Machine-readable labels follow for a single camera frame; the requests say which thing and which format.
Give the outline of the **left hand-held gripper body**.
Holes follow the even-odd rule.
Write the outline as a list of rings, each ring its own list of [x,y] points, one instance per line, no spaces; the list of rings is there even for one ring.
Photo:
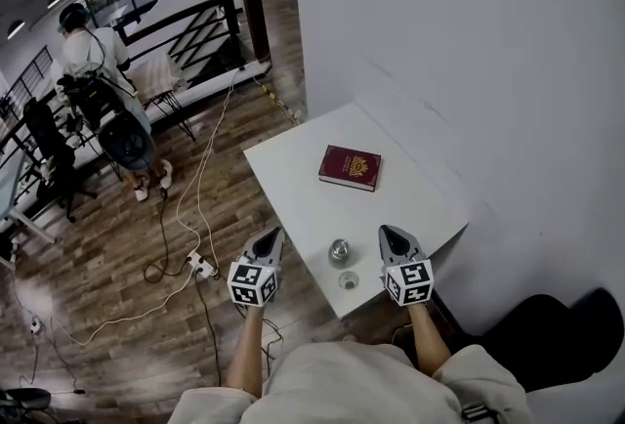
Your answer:
[[[230,265],[227,285],[231,301],[239,306],[262,308],[277,292],[281,258],[257,257],[244,252]]]

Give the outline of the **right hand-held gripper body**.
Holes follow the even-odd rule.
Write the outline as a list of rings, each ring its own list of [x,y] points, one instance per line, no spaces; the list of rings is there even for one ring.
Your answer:
[[[423,254],[401,257],[397,264],[384,266],[383,283],[401,307],[426,303],[434,291],[432,263]]]

